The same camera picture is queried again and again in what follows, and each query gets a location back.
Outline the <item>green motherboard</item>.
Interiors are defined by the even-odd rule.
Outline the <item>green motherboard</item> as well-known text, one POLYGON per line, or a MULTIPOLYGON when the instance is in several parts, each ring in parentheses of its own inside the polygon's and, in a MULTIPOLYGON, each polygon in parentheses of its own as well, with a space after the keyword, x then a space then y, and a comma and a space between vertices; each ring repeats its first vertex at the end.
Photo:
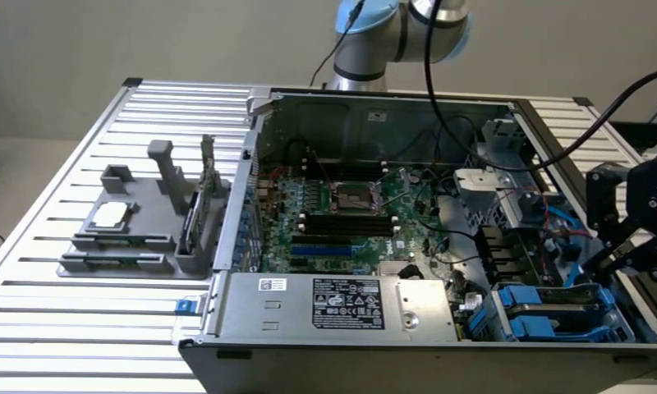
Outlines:
POLYGON ((353 256, 290 255, 293 236, 303 235, 299 213, 331 214, 329 184, 307 180, 305 163, 326 162, 302 158, 298 163, 265 163, 253 182, 254 230, 238 237, 247 251, 235 253, 234 267, 242 273, 326 274, 377 276, 382 261, 407 261, 426 277, 455 241, 471 240, 470 231, 447 227, 439 198, 454 194, 454 163, 422 164, 381 161, 383 204, 377 215, 395 215, 391 237, 350 237, 353 256))

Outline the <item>disk with blue caddy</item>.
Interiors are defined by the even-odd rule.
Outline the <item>disk with blue caddy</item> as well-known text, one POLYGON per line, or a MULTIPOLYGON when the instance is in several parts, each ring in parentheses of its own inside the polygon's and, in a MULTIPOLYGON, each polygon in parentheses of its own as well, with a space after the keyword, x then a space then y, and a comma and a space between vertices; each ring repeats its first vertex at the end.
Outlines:
POLYGON ((510 290, 517 304, 531 305, 593 305, 598 303, 598 292, 591 288, 531 287, 510 290))

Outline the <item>grey parts rack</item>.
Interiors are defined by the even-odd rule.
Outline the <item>grey parts rack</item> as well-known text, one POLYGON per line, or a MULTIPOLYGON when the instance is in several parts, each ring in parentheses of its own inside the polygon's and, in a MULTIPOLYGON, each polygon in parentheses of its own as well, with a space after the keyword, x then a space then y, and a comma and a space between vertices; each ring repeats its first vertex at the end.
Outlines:
POLYGON ((191 255, 179 254, 181 228, 187 215, 189 202, 198 179, 185 178, 181 167, 171 160, 173 144, 167 140, 151 140, 146 153, 159 172, 155 178, 135 177, 126 165, 106 166, 99 181, 102 192, 94 202, 79 230, 73 234, 170 235, 174 251, 114 247, 70 249, 58 259, 59 277, 105 277, 199 280, 211 272, 218 233, 230 193, 230 184, 217 172, 217 193, 209 199, 202 243, 191 255), (126 214, 125 223, 114 230, 89 226, 98 206, 107 201, 131 202, 134 209, 126 214))

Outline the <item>silver CPU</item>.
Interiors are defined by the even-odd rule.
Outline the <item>silver CPU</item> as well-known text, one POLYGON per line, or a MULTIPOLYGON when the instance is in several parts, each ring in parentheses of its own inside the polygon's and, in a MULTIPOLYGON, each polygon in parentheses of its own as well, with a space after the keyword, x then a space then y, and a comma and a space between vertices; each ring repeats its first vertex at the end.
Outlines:
POLYGON ((94 211, 89 226, 95 229, 114 230, 125 223, 126 214, 131 212, 135 204, 131 202, 107 201, 94 211))

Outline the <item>black open PC case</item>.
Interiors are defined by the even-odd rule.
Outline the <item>black open PC case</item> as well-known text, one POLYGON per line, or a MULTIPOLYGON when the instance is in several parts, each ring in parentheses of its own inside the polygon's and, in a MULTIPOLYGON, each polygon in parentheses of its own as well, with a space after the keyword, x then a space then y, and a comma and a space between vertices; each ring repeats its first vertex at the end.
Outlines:
POLYGON ((175 343, 194 377, 210 394, 593 394, 629 380, 657 379, 657 282, 643 273, 615 272, 597 283, 581 271, 602 249, 586 225, 586 173, 601 163, 634 167, 602 154, 583 166, 562 146, 533 106, 521 98, 429 98, 309 89, 257 89, 249 95, 250 132, 230 188, 229 207, 211 265, 209 287, 194 316, 175 316, 175 343), (475 152, 481 128, 514 120, 526 136, 522 163, 501 166, 475 152), (507 172, 529 172, 541 201, 518 204, 530 227, 469 227, 454 194, 439 198, 447 227, 470 231, 455 241, 422 280, 442 282, 457 341, 411 346, 226 343, 206 333, 214 291, 247 251, 239 235, 254 230, 253 182, 261 165, 298 163, 454 163, 470 158, 507 172), (495 341, 490 292, 499 283, 569 287, 594 283, 614 296, 635 334, 633 343, 495 341))

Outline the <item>blue expansion slot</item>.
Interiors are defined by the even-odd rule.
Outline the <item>blue expansion slot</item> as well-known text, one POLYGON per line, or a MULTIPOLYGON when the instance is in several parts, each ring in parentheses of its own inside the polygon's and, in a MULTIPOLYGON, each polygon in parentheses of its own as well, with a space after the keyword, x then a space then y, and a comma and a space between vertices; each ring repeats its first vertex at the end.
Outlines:
POLYGON ((294 245, 290 255, 351 257, 353 248, 350 245, 294 245))

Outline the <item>green graphics card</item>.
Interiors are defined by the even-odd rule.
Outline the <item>green graphics card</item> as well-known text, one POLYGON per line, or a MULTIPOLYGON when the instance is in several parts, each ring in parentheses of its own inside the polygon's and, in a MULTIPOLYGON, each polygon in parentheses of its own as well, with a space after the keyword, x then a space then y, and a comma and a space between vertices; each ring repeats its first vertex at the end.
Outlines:
POLYGON ((182 223, 179 254, 191 255, 202 243, 209 199, 217 193, 217 172, 213 153, 214 137, 203 135, 199 142, 202 172, 189 202, 187 215, 182 223))

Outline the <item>black RAM slot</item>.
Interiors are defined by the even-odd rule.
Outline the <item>black RAM slot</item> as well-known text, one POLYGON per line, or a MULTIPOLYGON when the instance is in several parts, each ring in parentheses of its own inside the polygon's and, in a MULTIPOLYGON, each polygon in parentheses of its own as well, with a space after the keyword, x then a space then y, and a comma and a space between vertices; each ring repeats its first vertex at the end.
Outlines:
POLYGON ((355 162, 355 163, 305 163, 305 170, 314 168, 317 171, 323 168, 327 172, 335 171, 374 171, 377 173, 382 172, 382 166, 379 162, 355 162))
POLYGON ((363 220, 363 221, 387 221, 398 222, 399 217, 395 215, 358 215, 358 214, 318 214, 318 213, 299 213, 298 217, 302 220, 363 220))
POLYGON ((333 228, 333 229, 358 229, 358 228, 363 228, 363 229, 385 229, 386 227, 391 227, 393 228, 393 225, 389 225, 389 226, 385 226, 385 225, 378 225, 378 226, 374 226, 374 225, 315 225, 315 224, 310 224, 310 225, 303 225, 303 229, 314 229, 314 228, 318 228, 318 229, 329 229, 329 228, 333 228))
POLYGON ((322 172, 319 168, 310 168, 303 177, 307 180, 330 180, 330 181, 375 181, 382 177, 383 173, 381 170, 375 171, 347 171, 338 169, 331 172, 326 169, 326 172, 322 172))
POLYGON ((350 236, 350 237, 391 237, 394 235, 393 228, 385 229, 305 229, 303 234, 306 236, 350 236))
POLYGON ((355 219, 347 219, 347 220, 303 220, 303 223, 306 225, 315 224, 315 225, 385 225, 389 226, 393 222, 387 221, 363 221, 363 220, 355 220, 355 219))

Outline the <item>grey power supply unit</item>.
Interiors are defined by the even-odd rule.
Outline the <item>grey power supply unit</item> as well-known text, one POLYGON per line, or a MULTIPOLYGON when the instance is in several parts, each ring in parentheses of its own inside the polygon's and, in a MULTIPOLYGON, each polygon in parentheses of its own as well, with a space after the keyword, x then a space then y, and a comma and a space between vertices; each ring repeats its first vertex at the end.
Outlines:
POLYGON ((397 276, 234 273, 205 331, 226 343, 430 346, 457 341, 442 282, 397 276))

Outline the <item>CPU socket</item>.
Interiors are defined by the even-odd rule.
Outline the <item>CPU socket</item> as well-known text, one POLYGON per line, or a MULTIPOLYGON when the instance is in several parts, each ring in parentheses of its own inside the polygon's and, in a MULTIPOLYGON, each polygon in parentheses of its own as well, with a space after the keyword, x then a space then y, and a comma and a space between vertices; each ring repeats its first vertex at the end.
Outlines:
POLYGON ((337 181, 329 184, 329 211, 339 215, 377 215, 382 211, 382 183, 337 181))

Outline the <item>black expansion slot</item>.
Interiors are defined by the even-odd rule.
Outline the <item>black expansion slot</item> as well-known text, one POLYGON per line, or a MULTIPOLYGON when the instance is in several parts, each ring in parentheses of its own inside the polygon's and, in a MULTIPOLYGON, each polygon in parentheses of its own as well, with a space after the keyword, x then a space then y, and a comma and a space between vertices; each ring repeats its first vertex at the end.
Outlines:
POLYGON ((293 236, 291 243, 297 245, 347 245, 351 239, 346 236, 293 236))

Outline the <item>blue disk bay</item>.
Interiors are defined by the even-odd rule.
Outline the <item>blue disk bay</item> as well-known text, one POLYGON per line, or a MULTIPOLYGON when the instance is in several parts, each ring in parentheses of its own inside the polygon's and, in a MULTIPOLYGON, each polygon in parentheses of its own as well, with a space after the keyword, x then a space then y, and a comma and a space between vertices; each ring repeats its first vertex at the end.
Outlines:
POLYGON ((499 283, 489 293, 495 322, 501 330, 495 341, 633 343, 635 334, 617 307, 610 291, 586 283, 569 287, 591 288, 598 292, 593 305, 517 304, 510 290, 522 284, 499 283))

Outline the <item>green RAM stick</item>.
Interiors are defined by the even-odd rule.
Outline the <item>green RAM stick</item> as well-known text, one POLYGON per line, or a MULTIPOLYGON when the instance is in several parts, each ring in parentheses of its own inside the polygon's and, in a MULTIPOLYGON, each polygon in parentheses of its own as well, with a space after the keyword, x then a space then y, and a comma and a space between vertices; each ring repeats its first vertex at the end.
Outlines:
POLYGON ((175 243, 170 235, 122 235, 77 233, 70 243, 79 250, 114 247, 143 248, 154 251, 174 251, 175 243))

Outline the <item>black box beside table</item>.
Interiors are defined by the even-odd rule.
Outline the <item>black box beside table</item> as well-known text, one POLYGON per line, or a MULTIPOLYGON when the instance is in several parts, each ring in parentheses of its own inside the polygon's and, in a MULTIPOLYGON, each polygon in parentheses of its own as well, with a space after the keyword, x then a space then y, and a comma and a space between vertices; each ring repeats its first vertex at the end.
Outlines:
POLYGON ((611 121, 610 125, 637 153, 643 153, 657 145, 657 123, 611 121))

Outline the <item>silver chipset heatsink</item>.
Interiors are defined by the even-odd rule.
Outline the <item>silver chipset heatsink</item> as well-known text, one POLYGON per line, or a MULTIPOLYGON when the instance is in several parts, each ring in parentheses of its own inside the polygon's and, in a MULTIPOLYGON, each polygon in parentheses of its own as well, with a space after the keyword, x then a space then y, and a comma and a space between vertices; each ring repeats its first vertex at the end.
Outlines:
POLYGON ((377 265, 378 276, 394 276, 401 279, 422 279, 418 267, 407 261, 382 261, 377 265))

